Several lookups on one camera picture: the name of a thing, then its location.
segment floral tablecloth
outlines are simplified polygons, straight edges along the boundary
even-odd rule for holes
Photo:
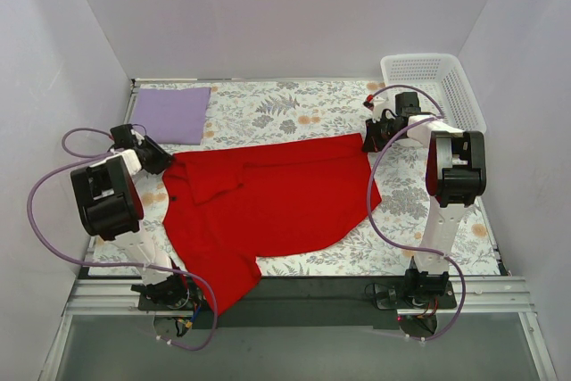
[[[222,82],[161,83],[141,88],[183,89],[211,87],[211,100],[200,146],[163,145],[170,153],[284,143],[349,133],[364,136],[370,112],[363,107],[376,82]],[[375,179],[383,202],[374,216],[394,241],[419,245],[428,214],[424,174],[427,150],[395,145],[379,166]],[[371,154],[369,161],[375,160]],[[181,267],[182,261],[167,238],[162,220],[169,198],[161,177],[146,175],[137,181],[145,207],[143,224],[161,248]],[[300,188],[299,198],[314,192]],[[412,253],[391,247],[363,220],[346,238],[325,250],[278,258],[259,258],[263,275],[358,276],[401,275]],[[126,261],[112,244],[97,240],[95,261]],[[467,275],[499,274],[483,213],[476,204],[462,220],[452,257]],[[136,275],[135,269],[90,269],[91,275]]]

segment red object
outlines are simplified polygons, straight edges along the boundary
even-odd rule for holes
[[[256,256],[326,248],[365,219],[371,169],[361,146],[352,134],[175,154],[163,176],[164,227],[186,268],[210,283],[219,313],[260,280]],[[374,186],[372,206],[380,202]]]

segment table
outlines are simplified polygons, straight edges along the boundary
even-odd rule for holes
[[[307,138],[361,133],[370,111],[365,97],[380,88],[378,82],[346,81],[222,81],[162,82],[141,88],[184,89],[211,87],[203,141],[199,146],[163,145],[169,153],[267,145]],[[373,163],[376,154],[369,155]],[[425,189],[427,149],[395,145],[381,163],[375,180],[383,202],[374,218],[389,238],[402,244],[419,245],[428,214]],[[143,225],[160,248],[182,268],[167,238],[162,219],[169,198],[161,177],[144,175],[137,190],[145,208]],[[303,198],[311,189],[300,188]],[[459,226],[452,258],[466,275],[499,275],[484,207],[479,199]],[[264,276],[366,276],[402,275],[412,252],[386,244],[367,219],[346,238],[327,249],[278,258],[257,260]],[[98,239],[93,260],[127,261],[115,246]],[[94,276],[136,276],[132,268],[91,268]]]

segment glass panel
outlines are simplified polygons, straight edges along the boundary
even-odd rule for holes
[[[449,318],[440,315],[441,326]],[[424,346],[374,332],[222,328],[205,350],[186,352],[154,339],[152,316],[75,316],[57,379],[539,379],[517,314],[464,314]],[[198,344],[206,335],[191,331],[182,340]]]

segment red cloth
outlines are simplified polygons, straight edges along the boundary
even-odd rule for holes
[[[361,146],[353,134],[175,154],[162,178],[164,227],[186,268],[211,285],[219,313],[260,280],[256,256],[326,248],[367,216]],[[374,186],[373,207],[380,202]]]

